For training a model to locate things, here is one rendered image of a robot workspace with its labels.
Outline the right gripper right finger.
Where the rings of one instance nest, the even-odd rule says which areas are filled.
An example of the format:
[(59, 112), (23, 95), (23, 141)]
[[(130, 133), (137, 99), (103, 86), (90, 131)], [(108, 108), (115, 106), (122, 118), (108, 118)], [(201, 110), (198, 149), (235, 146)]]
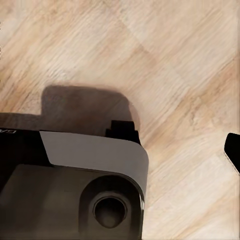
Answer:
[(224, 151), (240, 173), (240, 135), (228, 133)]

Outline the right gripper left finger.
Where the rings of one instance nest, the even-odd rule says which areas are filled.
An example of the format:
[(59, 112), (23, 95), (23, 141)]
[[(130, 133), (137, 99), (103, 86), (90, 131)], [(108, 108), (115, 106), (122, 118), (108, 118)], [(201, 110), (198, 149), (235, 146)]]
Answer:
[(25, 153), (26, 145), (21, 133), (0, 138), (0, 193)]

